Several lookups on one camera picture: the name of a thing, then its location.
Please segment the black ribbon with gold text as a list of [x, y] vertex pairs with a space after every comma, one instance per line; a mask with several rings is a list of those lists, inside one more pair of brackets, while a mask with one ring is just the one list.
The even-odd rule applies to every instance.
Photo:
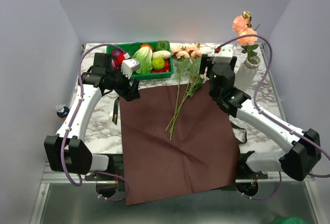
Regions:
[[[114, 105], [113, 105], [113, 113], [112, 113], [112, 122], [117, 125], [118, 123], [118, 113], [119, 113], [119, 97], [117, 97], [114, 101]], [[243, 141], [237, 139], [238, 143], [241, 144], [245, 144], [248, 141], [247, 138], [247, 130], [245, 128], [239, 127], [236, 124], [231, 122], [231, 126], [233, 129], [236, 130], [240, 130], [244, 132], [244, 137], [243, 137]]]

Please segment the pink artificial flowers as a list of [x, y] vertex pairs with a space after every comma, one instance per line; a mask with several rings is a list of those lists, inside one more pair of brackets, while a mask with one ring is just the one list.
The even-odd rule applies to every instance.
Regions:
[[175, 111], [166, 127], [170, 139], [173, 137], [176, 121], [186, 99], [192, 97], [205, 81], [200, 75], [202, 52], [199, 43], [173, 47], [171, 53], [175, 59], [177, 93]]

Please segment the red paper bouquet wrap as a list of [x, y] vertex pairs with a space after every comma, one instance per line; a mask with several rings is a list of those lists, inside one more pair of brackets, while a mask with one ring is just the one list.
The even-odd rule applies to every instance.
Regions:
[[188, 97], [169, 133], [176, 98], [185, 85], [140, 90], [140, 99], [120, 99], [127, 205], [199, 193], [235, 181], [239, 146], [229, 117], [203, 84]]

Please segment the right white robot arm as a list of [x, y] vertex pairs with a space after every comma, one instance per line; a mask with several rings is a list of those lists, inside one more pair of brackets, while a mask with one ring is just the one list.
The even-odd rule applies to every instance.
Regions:
[[320, 135], [295, 127], [255, 104], [245, 92], [234, 86], [236, 57], [229, 63], [202, 55], [200, 74], [209, 78], [209, 95], [226, 114], [252, 125], [273, 140], [280, 152], [248, 152], [237, 172], [250, 178], [256, 172], [279, 171], [303, 181], [321, 159]]

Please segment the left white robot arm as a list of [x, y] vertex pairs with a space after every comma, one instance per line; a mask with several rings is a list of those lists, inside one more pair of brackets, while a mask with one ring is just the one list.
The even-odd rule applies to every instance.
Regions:
[[95, 53], [91, 68], [78, 79], [79, 90], [66, 120], [54, 136], [46, 136], [44, 147], [51, 170], [86, 175], [96, 171], [103, 180], [114, 175], [111, 155], [92, 153], [84, 143], [92, 113], [106, 93], [115, 91], [126, 101], [140, 98], [139, 80], [131, 80], [140, 69], [137, 59], [127, 53], [117, 70], [112, 68], [113, 56]]

